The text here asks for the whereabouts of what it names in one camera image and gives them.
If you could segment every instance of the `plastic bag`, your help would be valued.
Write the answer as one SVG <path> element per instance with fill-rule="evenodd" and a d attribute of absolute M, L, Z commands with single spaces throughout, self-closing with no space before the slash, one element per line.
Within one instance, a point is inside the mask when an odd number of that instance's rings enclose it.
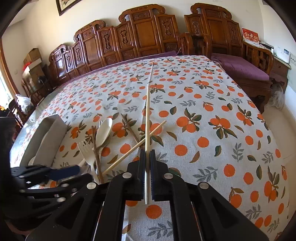
<path fill-rule="evenodd" d="M 267 103 L 269 106 L 274 106 L 278 109 L 282 109 L 285 104 L 285 97 L 283 88 L 279 83 L 275 83 L 271 86 L 271 97 Z"/>
<path fill-rule="evenodd" d="M 27 115 L 29 111 L 34 107 L 30 99 L 19 94 L 16 94 L 15 96 L 17 97 L 17 103 L 20 105 L 22 112 Z"/>

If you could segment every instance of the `plastic fork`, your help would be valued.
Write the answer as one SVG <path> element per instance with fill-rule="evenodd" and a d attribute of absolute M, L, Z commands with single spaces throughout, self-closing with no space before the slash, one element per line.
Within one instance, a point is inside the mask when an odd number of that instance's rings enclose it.
<path fill-rule="evenodd" d="M 94 178 L 94 181 L 97 184 L 101 184 L 94 168 L 94 162 L 96 158 L 90 144 L 86 140 L 84 140 L 78 143 L 78 148 L 82 156 L 84 157 L 85 161 L 87 162 L 87 164 L 90 165 L 91 167 L 91 174 Z"/>

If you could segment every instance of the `wooden cabinet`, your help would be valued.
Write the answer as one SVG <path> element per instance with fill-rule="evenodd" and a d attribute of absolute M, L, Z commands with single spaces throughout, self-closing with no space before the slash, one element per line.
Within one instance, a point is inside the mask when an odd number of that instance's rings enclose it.
<path fill-rule="evenodd" d="M 287 85 L 288 85 L 288 70 L 291 69 L 291 66 L 285 62 L 283 62 L 281 59 L 274 57 L 274 65 L 271 69 L 271 72 L 269 74 L 269 79 L 272 81 L 272 83 L 280 83 L 280 85 L 283 88 L 283 91 L 285 93 Z"/>

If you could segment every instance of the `floor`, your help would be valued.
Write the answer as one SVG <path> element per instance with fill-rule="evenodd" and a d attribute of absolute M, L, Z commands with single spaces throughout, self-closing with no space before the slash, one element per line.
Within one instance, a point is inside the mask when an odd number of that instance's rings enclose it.
<path fill-rule="evenodd" d="M 296 122 L 289 116 L 286 107 L 279 110 L 266 106 L 263 117 L 276 139 L 283 157 L 283 165 L 287 170 L 290 195 L 289 217 L 292 217 L 296 210 L 296 133 L 294 130 Z"/>

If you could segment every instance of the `purple cushion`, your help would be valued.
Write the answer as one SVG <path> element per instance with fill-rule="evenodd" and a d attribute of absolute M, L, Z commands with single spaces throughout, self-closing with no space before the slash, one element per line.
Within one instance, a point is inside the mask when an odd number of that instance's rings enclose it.
<path fill-rule="evenodd" d="M 233 79 L 269 80 L 267 73 L 237 56 L 212 53 L 212 61 L 218 62 L 226 73 Z"/>

